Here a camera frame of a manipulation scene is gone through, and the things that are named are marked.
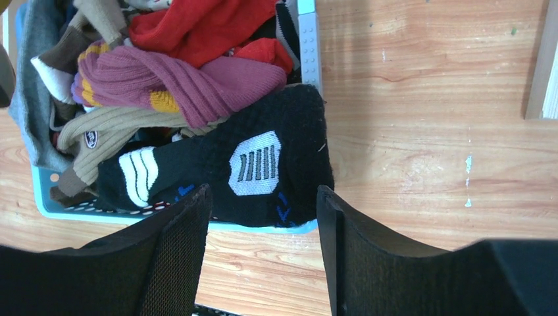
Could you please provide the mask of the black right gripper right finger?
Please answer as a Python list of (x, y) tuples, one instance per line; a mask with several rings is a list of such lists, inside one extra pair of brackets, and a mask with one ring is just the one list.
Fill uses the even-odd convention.
[(447, 251), (402, 235), (333, 190), (317, 194), (333, 315), (556, 315), (557, 241), (485, 239)]

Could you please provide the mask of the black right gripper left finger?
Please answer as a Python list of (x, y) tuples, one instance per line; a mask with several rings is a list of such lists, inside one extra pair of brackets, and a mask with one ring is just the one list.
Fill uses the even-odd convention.
[(172, 206), (179, 205), (185, 219), (131, 225), (78, 249), (2, 246), (1, 314), (193, 314), (211, 189), (202, 185)]

